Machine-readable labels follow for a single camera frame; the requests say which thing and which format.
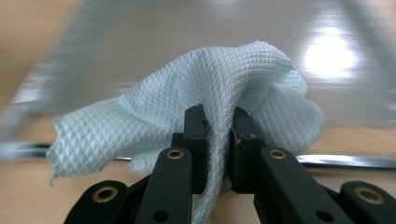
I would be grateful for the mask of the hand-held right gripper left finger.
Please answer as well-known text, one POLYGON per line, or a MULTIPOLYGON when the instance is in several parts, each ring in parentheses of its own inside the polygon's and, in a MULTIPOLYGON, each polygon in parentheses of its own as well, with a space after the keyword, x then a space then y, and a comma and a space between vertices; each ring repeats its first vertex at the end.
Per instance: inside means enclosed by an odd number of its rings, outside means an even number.
POLYGON ((182 133, 174 133, 172 147, 184 147, 192 155, 192 193, 202 194, 207 178, 208 124, 202 105, 188 108, 182 133))

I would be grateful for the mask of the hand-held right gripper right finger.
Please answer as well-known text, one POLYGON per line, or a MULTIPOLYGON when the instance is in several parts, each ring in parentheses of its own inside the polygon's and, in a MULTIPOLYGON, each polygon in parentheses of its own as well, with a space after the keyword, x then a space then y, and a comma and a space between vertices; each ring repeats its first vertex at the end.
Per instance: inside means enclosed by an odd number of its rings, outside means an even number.
POLYGON ((233 113, 231 129, 229 176, 231 190, 240 194, 253 194, 256 189, 258 166, 256 157, 264 142, 253 118, 243 108, 233 113))

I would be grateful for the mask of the light blue waffle cloth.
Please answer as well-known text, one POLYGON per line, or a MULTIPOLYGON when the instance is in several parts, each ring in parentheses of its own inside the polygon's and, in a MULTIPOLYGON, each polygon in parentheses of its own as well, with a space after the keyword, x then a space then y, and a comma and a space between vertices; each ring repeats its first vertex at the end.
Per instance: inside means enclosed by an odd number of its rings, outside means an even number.
POLYGON ((117 157, 131 158, 131 170, 148 173, 173 134, 182 131, 185 111, 201 105, 209 125, 208 180, 193 199, 191 223, 205 224, 228 188, 234 110, 247 111, 266 144, 298 154, 316 141, 326 123, 306 92, 290 58, 266 42, 195 49, 120 97, 56 118, 57 138, 47 153, 52 176, 97 173, 117 157))

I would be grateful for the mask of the grey two-tier shelf rack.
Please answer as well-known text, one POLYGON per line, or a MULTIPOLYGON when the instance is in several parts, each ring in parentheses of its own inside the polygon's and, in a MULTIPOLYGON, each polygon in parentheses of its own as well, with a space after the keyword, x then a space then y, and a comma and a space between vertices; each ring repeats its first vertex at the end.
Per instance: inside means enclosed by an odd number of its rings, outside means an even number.
POLYGON ((176 56, 265 41, 324 111, 312 167, 396 170, 396 0, 0 0, 0 158, 37 122, 118 96, 176 56))

